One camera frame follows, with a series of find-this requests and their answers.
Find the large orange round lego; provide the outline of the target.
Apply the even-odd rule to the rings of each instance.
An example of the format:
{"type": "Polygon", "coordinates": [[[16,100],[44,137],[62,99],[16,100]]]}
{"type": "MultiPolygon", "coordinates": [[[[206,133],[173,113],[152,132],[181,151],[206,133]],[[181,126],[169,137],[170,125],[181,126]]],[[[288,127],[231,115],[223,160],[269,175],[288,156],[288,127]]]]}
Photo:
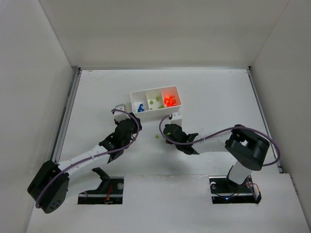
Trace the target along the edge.
{"type": "Polygon", "coordinates": [[[163,101],[164,101],[165,107],[176,106],[176,99],[174,98],[174,96],[164,97],[163,101]]]}

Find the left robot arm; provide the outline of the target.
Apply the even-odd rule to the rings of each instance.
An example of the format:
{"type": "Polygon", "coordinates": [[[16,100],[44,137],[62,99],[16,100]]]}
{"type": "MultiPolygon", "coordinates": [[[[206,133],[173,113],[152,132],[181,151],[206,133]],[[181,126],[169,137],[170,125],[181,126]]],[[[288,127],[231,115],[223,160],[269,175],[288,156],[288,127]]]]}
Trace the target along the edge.
{"type": "Polygon", "coordinates": [[[66,161],[46,161],[27,192],[35,206],[49,214],[72,194],[99,194],[110,188],[110,177],[103,166],[119,158],[141,131],[140,119],[133,117],[116,124],[113,133],[91,150],[66,161]]]}

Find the white three-compartment container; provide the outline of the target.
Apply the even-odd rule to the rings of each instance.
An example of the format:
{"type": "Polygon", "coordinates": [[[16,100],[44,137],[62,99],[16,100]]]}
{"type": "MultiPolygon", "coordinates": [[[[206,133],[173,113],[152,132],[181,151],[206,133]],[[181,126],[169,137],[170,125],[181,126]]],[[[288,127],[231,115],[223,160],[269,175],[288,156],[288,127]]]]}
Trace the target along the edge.
{"type": "Polygon", "coordinates": [[[135,91],[130,93],[130,99],[132,112],[141,120],[162,118],[165,115],[179,111],[182,106],[182,101],[176,86],[135,91]],[[163,98],[168,96],[174,96],[176,99],[176,106],[165,107],[163,98]],[[144,112],[138,113],[138,107],[141,103],[144,105],[144,112]]]}

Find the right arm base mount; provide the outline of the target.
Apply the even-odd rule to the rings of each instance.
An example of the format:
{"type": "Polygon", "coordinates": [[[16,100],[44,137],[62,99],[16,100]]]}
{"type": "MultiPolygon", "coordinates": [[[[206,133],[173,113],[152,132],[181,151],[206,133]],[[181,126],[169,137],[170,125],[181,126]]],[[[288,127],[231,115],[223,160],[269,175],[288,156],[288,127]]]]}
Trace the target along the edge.
{"type": "Polygon", "coordinates": [[[248,176],[242,184],[236,184],[225,176],[209,177],[213,204],[259,204],[262,196],[259,186],[248,176]]]}

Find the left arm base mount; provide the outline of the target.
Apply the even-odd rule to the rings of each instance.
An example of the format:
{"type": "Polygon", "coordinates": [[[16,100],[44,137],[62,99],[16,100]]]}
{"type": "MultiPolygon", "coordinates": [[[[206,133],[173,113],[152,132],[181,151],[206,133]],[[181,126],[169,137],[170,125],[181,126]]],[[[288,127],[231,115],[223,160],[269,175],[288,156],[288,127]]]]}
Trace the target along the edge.
{"type": "Polygon", "coordinates": [[[123,203],[124,177],[110,177],[101,168],[93,168],[92,175],[100,178],[95,188],[83,191],[78,196],[79,205],[120,205],[123,203]]]}

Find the blue arch lego piece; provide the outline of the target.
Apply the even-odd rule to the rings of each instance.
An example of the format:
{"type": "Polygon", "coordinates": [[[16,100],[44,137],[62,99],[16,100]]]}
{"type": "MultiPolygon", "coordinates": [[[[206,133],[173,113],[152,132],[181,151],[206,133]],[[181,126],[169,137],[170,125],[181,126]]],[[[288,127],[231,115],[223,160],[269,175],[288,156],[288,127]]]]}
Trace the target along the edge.
{"type": "Polygon", "coordinates": [[[144,112],[144,105],[143,105],[143,103],[141,103],[139,105],[139,107],[138,107],[138,113],[140,113],[140,112],[144,112]]]}

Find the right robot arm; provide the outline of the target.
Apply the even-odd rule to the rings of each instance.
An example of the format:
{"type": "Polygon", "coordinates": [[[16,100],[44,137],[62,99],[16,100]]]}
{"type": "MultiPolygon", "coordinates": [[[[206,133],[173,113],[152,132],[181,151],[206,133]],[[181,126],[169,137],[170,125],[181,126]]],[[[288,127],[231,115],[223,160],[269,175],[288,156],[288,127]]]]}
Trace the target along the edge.
{"type": "Polygon", "coordinates": [[[198,133],[185,133],[177,124],[166,124],[161,134],[168,144],[174,144],[177,150],[187,155],[229,152],[237,161],[229,170],[227,179],[239,185],[252,171],[262,169],[270,147],[268,140],[242,125],[236,125],[232,130],[221,132],[208,140],[198,133]]]}

